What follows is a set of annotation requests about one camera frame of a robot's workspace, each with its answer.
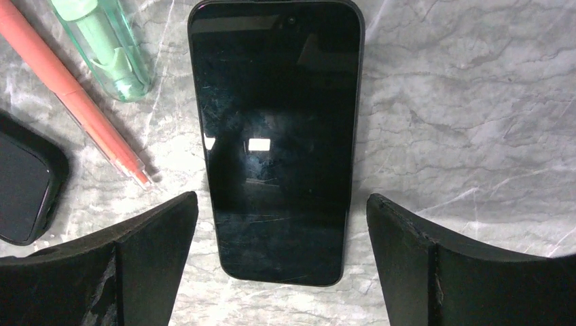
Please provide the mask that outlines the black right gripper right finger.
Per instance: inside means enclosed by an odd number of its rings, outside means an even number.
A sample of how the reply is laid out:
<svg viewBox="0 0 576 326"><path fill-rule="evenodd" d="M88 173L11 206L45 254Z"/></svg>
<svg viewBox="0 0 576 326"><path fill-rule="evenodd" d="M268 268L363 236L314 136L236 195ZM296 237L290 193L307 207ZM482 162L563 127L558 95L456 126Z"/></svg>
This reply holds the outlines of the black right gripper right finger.
<svg viewBox="0 0 576 326"><path fill-rule="evenodd" d="M575 324L574 255L495 247L380 194L366 213L390 324Z"/></svg>

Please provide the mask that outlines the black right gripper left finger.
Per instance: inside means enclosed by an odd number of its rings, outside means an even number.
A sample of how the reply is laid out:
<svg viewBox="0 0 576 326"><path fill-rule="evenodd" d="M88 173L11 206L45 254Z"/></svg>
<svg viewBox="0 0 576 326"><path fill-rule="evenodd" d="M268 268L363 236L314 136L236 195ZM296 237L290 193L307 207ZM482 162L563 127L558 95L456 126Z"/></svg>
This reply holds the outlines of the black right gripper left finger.
<svg viewBox="0 0 576 326"><path fill-rule="evenodd" d="M139 216L1 259L2 325L167 325L198 218L185 192Z"/></svg>

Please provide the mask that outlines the black phone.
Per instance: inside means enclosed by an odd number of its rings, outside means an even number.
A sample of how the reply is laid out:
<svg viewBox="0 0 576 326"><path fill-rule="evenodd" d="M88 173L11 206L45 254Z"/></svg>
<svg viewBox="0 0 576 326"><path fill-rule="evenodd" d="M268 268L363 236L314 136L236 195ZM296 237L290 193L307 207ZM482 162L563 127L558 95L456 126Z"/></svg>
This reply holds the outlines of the black phone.
<svg viewBox="0 0 576 326"><path fill-rule="evenodd" d="M26 246L52 225L69 160L51 140L1 113L1 240Z"/></svg>

